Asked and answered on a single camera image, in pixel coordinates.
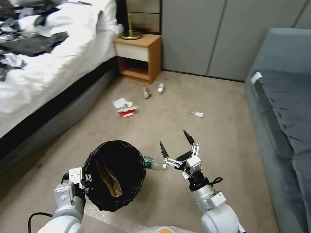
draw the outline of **black trash bag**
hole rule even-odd
[[[122,195],[113,197],[101,179],[97,161],[103,162],[117,178]],[[128,205],[139,193],[146,175],[144,157],[131,144],[124,141],[108,141],[98,146],[84,164],[84,173],[90,174],[88,198],[100,211],[114,212]]]

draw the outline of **bed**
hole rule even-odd
[[[0,173],[80,121],[118,77],[116,2],[90,3],[61,4],[58,15],[49,17],[62,23],[42,27],[40,33],[48,36],[65,29],[70,36],[51,53],[21,55],[27,66],[11,70],[0,83]],[[118,6],[117,17],[124,10]],[[38,30],[30,17],[21,27]]]

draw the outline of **white bottle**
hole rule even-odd
[[[144,156],[144,167],[152,170],[166,169],[166,164],[160,164],[153,158]]]
[[[161,83],[158,87],[158,94],[162,94],[163,93],[163,90],[164,90],[164,84]]]

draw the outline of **gray bed frame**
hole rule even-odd
[[[118,76],[117,70],[108,70],[66,108],[0,160],[0,174],[82,120],[106,91],[109,84]]]

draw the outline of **gray wall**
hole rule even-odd
[[[163,0],[163,69],[205,75],[225,0]]]
[[[160,33],[160,0],[127,0],[133,28]]]
[[[311,4],[310,0],[307,1],[307,4],[299,18],[297,25],[295,28],[304,28],[304,29],[311,29]]]
[[[165,0],[163,69],[244,80],[269,28],[311,28],[310,0]]]

